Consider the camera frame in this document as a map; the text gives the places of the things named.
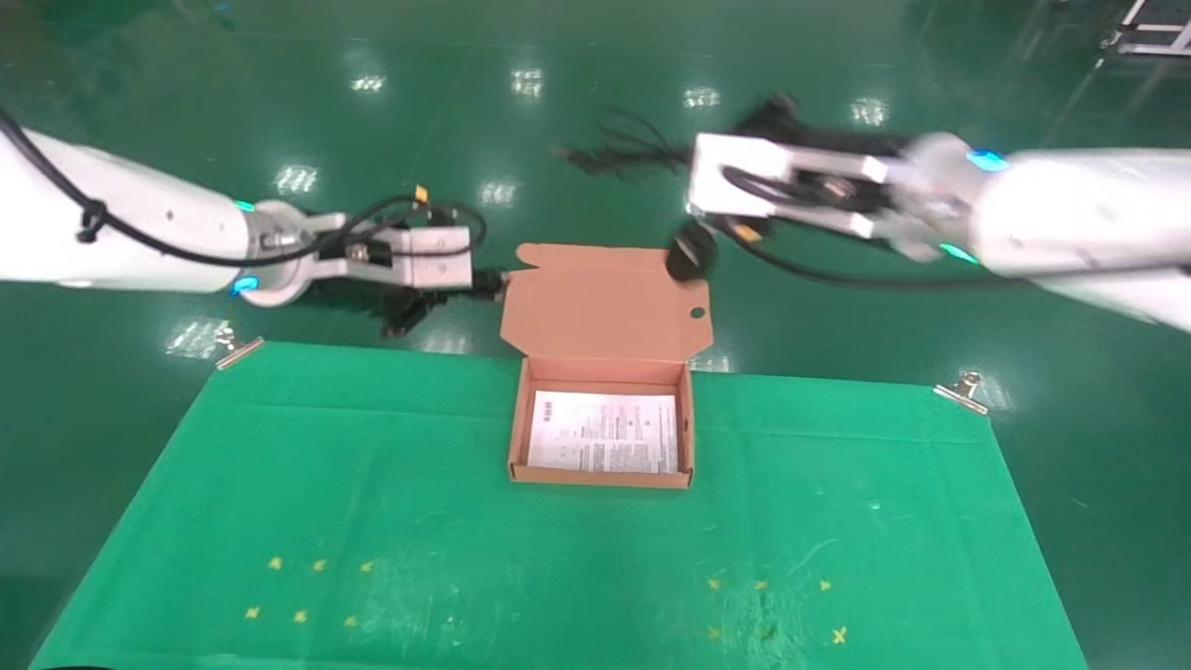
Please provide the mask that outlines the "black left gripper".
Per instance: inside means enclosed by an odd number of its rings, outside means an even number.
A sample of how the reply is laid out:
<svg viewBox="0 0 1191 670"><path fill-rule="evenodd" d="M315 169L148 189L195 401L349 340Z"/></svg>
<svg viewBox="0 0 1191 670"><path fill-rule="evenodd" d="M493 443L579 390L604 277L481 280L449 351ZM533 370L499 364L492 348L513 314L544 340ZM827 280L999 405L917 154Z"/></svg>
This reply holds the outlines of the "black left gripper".
<svg viewBox="0 0 1191 670"><path fill-rule="evenodd" d="M472 273L466 289L420 289L399 286L384 293L380 301L381 332L384 338L404 338L418 326L438 305L454 298L488 299L488 273Z"/></svg>

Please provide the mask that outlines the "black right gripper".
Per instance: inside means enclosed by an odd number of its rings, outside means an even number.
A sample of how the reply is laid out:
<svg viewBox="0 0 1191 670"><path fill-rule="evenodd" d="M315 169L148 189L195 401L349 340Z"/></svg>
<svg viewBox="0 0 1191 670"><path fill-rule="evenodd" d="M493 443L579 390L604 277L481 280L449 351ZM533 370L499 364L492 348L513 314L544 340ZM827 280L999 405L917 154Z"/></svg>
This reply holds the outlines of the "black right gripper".
<svg viewBox="0 0 1191 670"><path fill-rule="evenodd" d="M898 157L915 140L913 136L883 132L859 132L844 129L806 129L798 117L796 98L774 94L744 118L732 124L732 134L762 140L796 140L800 148L829 150L835 154Z"/></svg>

